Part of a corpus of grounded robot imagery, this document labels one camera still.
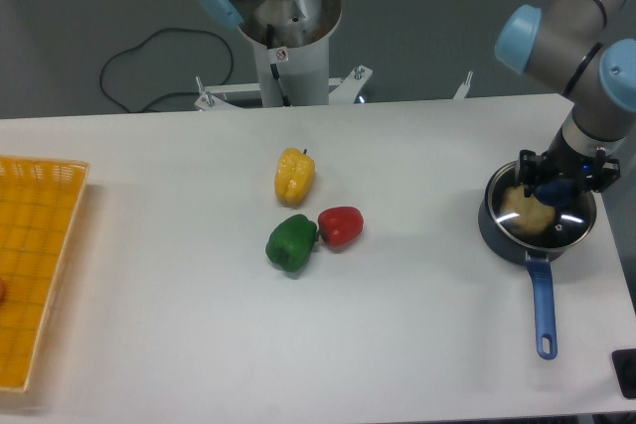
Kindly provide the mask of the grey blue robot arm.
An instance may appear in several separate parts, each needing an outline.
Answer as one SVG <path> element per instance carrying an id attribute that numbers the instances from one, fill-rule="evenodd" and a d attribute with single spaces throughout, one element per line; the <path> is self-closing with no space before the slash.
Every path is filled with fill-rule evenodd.
<path id="1" fill-rule="evenodd" d="M 520 153 L 516 182 L 555 205 L 602 192 L 620 176 L 615 151 L 635 122 L 635 43 L 602 45 L 609 18 L 629 0 L 553 0 L 517 9 L 503 27 L 496 58 L 569 99 L 573 108 L 541 154 Z M 329 84 L 329 39 L 341 0 L 198 0 L 210 17 L 251 42 L 264 106 L 352 101 L 364 71 Z"/>

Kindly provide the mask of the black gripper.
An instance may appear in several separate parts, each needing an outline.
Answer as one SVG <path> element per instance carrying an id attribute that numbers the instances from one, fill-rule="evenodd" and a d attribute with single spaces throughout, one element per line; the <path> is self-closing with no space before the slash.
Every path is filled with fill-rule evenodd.
<path id="1" fill-rule="evenodd" d="M 526 198 L 543 198 L 547 187 L 602 193 L 620 177 L 619 161 L 605 156 L 604 145 L 576 126 L 563 126 L 545 153 L 521 150 L 517 160 L 517 185 Z"/>

